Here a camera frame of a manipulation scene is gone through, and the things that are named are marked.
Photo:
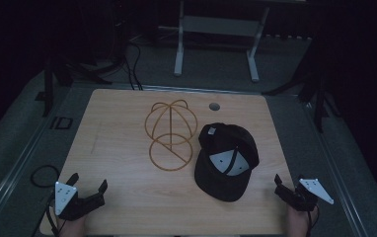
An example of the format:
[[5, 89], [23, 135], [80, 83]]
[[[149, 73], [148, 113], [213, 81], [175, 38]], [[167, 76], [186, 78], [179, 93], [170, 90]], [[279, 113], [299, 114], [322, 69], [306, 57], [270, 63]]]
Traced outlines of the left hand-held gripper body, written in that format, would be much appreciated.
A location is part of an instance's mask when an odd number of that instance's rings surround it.
[[105, 204], [104, 195], [98, 193], [89, 197], [78, 197], [78, 190], [60, 182], [55, 183], [55, 215], [61, 219], [74, 221]]

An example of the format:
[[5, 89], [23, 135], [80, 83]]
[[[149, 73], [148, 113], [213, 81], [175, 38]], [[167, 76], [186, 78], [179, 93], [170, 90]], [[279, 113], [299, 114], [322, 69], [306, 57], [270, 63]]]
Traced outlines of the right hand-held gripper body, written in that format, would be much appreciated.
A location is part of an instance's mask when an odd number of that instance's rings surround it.
[[327, 193], [318, 179], [302, 179], [300, 183], [305, 188], [304, 194], [298, 194], [284, 186], [281, 189], [275, 188], [274, 193], [283, 201], [298, 211], [312, 211], [317, 205], [318, 199], [322, 199], [329, 204], [334, 203], [334, 199]]

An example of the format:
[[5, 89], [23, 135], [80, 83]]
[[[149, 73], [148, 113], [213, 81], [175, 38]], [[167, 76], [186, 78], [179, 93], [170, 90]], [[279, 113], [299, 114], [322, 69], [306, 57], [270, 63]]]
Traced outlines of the black baseball cap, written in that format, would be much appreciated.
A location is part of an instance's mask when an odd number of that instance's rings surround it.
[[213, 198], [238, 200], [247, 189], [252, 171], [260, 164], [252, 135], [236, 124], [216, 122], [202, 128], [198, 141], [196, 184]]

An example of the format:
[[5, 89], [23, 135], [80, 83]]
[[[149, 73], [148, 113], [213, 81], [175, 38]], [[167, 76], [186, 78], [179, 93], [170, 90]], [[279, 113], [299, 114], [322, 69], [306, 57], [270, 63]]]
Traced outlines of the gold wire hat stand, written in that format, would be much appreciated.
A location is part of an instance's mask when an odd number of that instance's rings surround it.
[[179, 171], [193, 158], [192, 138], [196, 135], [198, 121], [186, 100], [152, 105], [144, 122], [151, 139], [148, 157], [162, 171]]

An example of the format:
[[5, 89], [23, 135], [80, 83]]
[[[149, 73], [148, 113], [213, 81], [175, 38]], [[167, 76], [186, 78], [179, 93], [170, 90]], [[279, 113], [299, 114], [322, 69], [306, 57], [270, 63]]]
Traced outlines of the person's left hand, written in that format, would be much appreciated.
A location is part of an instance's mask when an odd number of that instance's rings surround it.
[[74, 221], [56, 218], [59, 237], [85, 237], [87, 216]]

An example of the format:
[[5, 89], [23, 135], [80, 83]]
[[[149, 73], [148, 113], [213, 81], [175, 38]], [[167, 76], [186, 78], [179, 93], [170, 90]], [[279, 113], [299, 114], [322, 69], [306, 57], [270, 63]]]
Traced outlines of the person's right hand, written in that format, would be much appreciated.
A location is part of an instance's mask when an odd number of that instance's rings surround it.
[[319, 217], [319, 209], [298, 211], [287, 207], [285, 232], [287, 237], [307, 237]]

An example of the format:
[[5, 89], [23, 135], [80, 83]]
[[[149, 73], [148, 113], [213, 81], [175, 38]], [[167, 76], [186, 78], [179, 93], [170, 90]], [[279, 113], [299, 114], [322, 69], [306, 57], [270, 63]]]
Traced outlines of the black tripod stand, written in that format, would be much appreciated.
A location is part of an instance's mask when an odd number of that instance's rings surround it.
[[319, 132], [323, 132], [325, 95], [335, 67], [336, 55], [333, 43], [322, 39], [312, 39], [292, 78], [275, 89], [263, 92], [263, 95], [275, 96], [302, 84], [298, 100], [301, 103], [309, 103], [316, 98], [313, 123]]
[[118, 68], [119, 66], [119, 62], [114, 62], [112, 65], [108, 65], [106, 67], [95, 70], [90, 70], [65, 55], [55, 54], [53, 56], [50, 56], [46, 60], [43, 68], [43, 90], [36, 96], [37, 101], [44, 102], [44, 110], [42, 116], [44, 118], [47, 117], [53, 107], [53, 78], [56, 78], [57, 82], [61, 86], [71, 86], [74, 82], [71, 76], [71, 72], [76, 72], [89, 81], [93, 81], [98, 84], [110, 85], [112, 82], [103, 79], [101, 77], [101, 74], [110, 72]]

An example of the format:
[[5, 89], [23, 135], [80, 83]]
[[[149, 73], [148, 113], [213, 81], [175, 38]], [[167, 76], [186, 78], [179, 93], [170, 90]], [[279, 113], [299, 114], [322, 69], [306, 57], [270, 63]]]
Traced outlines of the white metal table frame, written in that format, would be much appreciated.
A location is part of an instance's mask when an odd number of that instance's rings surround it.
[[187, 15], [185, 13], [185, 0], [180, 0], [179, 26], [178, 26], [178, 47], [175, 59], [174, 75], [181, 76], [184, 65], [184, 34], [203, 33], [237, 37], [251, 37], [254, 42], [251, 48], [246, 51], [251, 80], [260, 80], [256, 64], [256, 53], [263, 35], [264, 25], [269, 13], [269, 8], [264, 7], [261, 18], [257, 21], [235, 20], [225, 18], [212, 18]]

